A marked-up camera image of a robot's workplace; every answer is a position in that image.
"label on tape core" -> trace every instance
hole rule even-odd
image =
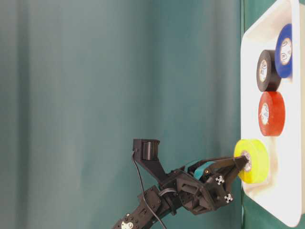
[[[246,172],[249,172],[252,168],[252,162],[251,162],[251,155],[248,153],[248,151],[244,150],[241,154],[241,156],[246,156],[247,160],[249,161],[245,166],[244,170]]]
[[[259,80],[263,83],[266,80],[268,65],[266,60],[262,60],[259,66]]]
[[[262,123],[266,125],[269,120],[269,107],[268,104],[264,103],[261,109],[261,119]]]
[[[286,37],[281,45],[281,63],[282,65],[286,65],[289,63],[291,55],[292,55],[292,42],[289,37]]]

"green wall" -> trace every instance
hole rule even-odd
[[[1,1],[0,227],[111,228],[138,205],[133,138],[160,139],[166,171],[232,155],[239,34],[235,0]],[[239,228],[234,196],[164,222]]]

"yellow tape roll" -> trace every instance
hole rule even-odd
[[[235,146],[234,157],[245,155],[249,163],[238,174],[245,183],[261,183],[269,172],[269,155],[264,144],[257,139],[242,139]]]

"robotic arm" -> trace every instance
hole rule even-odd
[[[145,168],[159,187],[144,191],[145,198],[140,194],[138,208],[126,214],[112,229],[149,229],[157,217],[175,215],[180,207],[199,215],[233,201],[231,184],[248,163],[245,156],[201,160],[166,174],[158,158],[159,143],[158,140],[133,140],[133,161]]]

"black tape roll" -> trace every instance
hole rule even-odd
[[[281,79],[275,68],[275,51],[262,51],[256,68],[258,89],[261,92],[275,92],[281,83]]]

